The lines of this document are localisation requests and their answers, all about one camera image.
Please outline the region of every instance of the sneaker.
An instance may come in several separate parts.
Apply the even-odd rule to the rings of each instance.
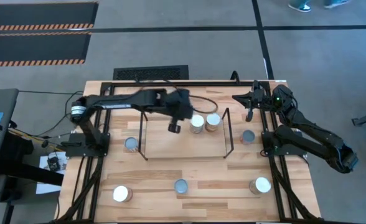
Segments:
[[[330,5],[328,5],[328,6],[324,6],[324,7],[325,7],[326,9],[332,9],[332,8],[337,7],[337,6],[341,6],[341,5],[347,4],[347,3],[349,3],[349,2],[350,2],[350,0],[340,0],[340,1],[338,1],[338,2],[332,3],[332,4],[330,4]]]
[[[290,7],[291,9],[297,10],[299,12],[310,12],[312,10],[307,4],[305,4],[303,7],[300,7],[300,8],[294,7],[290,4],[288,5],[288,7]]]

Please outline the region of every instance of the floor mat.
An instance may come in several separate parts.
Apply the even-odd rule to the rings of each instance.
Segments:
[[[97,9],[97,2],[0,4],[0,30],[91,28]]]
[[[85,62],[90,32],[0,34],[0,66]]]
[[[189,66],[114,68],[114,80],[188,80]]]

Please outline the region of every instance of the wooden tabletop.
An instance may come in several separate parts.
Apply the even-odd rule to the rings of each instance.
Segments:
[[[101,83],[101,81],[87,82],[84,95],[98,95]],[[286,85],[285,82],[270,81],[272,89],[279,84]],[[226,108],[230,108],[234,151],[226,159],[218,156],[219,153],[213,157],[204,157],[204,152],[211,151],[215,142],[221,149],[226,150],[227,144],[224,143],[228,140],[223,139],[223,135],[212,137],[206,130],[203,130],[202,134],[209,141],[196,143],[198,144],[196,151],[187,152],[184,150],[185,142],[190,141],[185,141],[185,139],[193,135],[186,128],[188,123],[180,122],[182,133],[175,134],[174,139],[170,140],[157,134],[157,132],[167,133],[165,121],[169,121],[170,118],[160,114],[148,114],[149,121],[143,130],[145,132],[142,145],[144,152],[147,155],[163,155],[167,154],[165,151],[170,149],[174,152],[184,152],[184,155],[172,158],[174,154],[170,153],[166,156],[167,159],[162,156],[161,158],[153,156],[145,161],[137,152],[129,152],[124,148],[126,138],[138,138],[140,113],[131,109],[112,111],[110,149],[103,164],[95,221],[279,221],[274,189],[272,188],[267,194],[254,195],[248,188],[249,182],[257,177],[266,177],[271,181],[269,161],[260,156],[260,151],[263,149],[260,138],[263,130],[260,112],[254,110],[252,122],[247,123],[245,122],[246,109],[232,99],[232,94],[248,93],[250,87],[196,86],[186,88],[190,90],[191,95],[204,96],[216,101],[219,106],[217,112],[219,115],[222,115]],[[118,87],[115,88],[115,94],[134,93],[137,90],[138,87]],[[193,106],[200,110],[208,110],[213,107],[204,100],[190,100]],[[266,117],[269,128],[272,128],[268,113]],[[221,134],[223,134],[223,126],[225,125],[221,125],[219,128]],[[255,142],[249,146],[240,142],[240,135],[246,129],[250,129],[256,134]],[[198,152],[202,156],[193,154],[190,157],[188,154],[190,152]],[[71,206],[80,161],[79,157],[68,161],[60,193],[61,215]],[[298,156],[286,156],[286,162],[294,192],[311,213],[320,216],[307,164]],[[85,164],[86,161],[83,163],[78,183],[78,194],[82,185]],[[186,194],[177,195],[175,193],[174,182],[177,179],[185,179],[188,182],[189,190]],[[113,189],[119,185],[125,185],[133,190],[133,198],[129,202],[118,203],[113,200]],[[283,189],[281,192],[285,214],[289,217],[286,194]],[[91,193],[89,193],[84,218],[88,217],[91,198]]]

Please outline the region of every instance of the metal can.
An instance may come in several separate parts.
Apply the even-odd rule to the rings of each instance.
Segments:
[[[217,113],[213,113],[207,116],[207,122],[205,128],[207,131],[212,132],[218,129],[220,123],[220,116]]]
[[[255,140],[255,133],[251,130],[245,130],[240,136],[240,141],[242,144],[251,144]]]
[[[266,177],[259,177],[250,182],[250,190],[254,194],[264,194],[271,189],[270,181]]]
[[[131,152],[136,152],[139,148],[139,142],[134,137],[125,140],[125,148]]]
[[[190,121],[190,131],[194,134],[198,134],[204,127],[204,118],[201,115],[195,114]]]
[[[129,202],[132,199],[133,191],[129,187],[117,186],[114,189],[113,198],[117,202]]]

